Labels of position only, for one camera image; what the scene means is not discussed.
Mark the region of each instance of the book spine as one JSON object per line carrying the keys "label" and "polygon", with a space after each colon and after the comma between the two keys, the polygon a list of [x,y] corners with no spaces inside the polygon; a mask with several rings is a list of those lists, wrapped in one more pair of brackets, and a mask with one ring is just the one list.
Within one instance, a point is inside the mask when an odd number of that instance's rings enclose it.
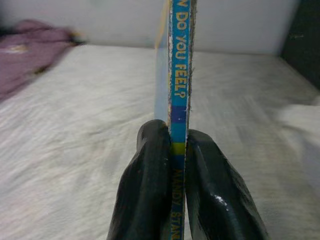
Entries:
{"label": "book spine", "polygon": [[191,0],[172,0],[169,10],[168,126],[172,139],[171,240],[184,239],[185,160],[189,122],[189,84],[191,76],[190,34]]}

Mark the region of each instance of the mattress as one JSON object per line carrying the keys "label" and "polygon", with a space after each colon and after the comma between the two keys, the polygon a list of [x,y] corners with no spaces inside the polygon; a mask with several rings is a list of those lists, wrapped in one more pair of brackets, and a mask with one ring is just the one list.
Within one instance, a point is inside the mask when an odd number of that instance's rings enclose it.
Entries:
{"label": "mattress", "polygon": [[[272,56],[196,52],[194,68],[190,127],[242,175],[271,238],[319,239],[319,198],[276,121],[318,92]],[[154,97],[154,50],[84,45],[2,102],[0,240],[104,240]]]}

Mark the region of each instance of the white bed sheet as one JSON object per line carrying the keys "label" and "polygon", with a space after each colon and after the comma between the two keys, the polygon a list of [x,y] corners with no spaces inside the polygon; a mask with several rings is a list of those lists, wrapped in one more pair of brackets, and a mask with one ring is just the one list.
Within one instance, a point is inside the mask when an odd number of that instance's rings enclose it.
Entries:
{"label": "white bed sheet", "polygon": [[[275,57],[194,58],[190,127],[243,176],[272,239],[320,239],[319,199],[274,120],[318,92]],[[154,50],[84,45],[2,102],[0,240],[104,240],[154,86]]]}

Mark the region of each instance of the book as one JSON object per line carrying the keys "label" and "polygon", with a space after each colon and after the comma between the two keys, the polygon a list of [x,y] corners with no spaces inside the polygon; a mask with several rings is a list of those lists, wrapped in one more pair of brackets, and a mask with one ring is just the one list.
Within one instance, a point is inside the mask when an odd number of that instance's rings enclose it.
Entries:
{"label": "book", "polygon": [[196,5],[196,0],[166,0],[155,43],[154,117],[167,122],[172,141],[170,240],[184,239],[185,161]]}

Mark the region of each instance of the purple cloth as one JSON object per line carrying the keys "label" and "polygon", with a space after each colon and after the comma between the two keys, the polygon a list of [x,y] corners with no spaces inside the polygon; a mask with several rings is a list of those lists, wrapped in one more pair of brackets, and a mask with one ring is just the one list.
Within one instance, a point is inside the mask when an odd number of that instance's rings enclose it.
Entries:
{"label": "purple cloth", "polygon": [[13,30],[17,34],[0,40],[0,100],[16,93],[35,72],[54,64],[72,46],[67,28],[24,20]]}

